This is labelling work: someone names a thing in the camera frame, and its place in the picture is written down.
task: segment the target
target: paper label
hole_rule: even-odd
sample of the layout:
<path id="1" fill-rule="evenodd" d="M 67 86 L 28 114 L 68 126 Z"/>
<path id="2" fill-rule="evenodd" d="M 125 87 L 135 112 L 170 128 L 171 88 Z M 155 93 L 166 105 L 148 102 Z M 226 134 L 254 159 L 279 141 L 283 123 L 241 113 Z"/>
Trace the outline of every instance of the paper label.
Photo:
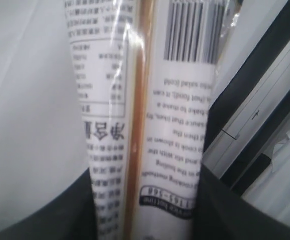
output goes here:
<path id="1" fill-rule="evenodd" d="M 128 30 L 134 0 L 66 0 L 70 47 L 86 130 L 99 239 L 122 239 L 133 102 Z"/>
<path id="2" fill-rule="evenodd" d="M 157 0 L 133 240 L 190 239 L 224 6 Z"/>

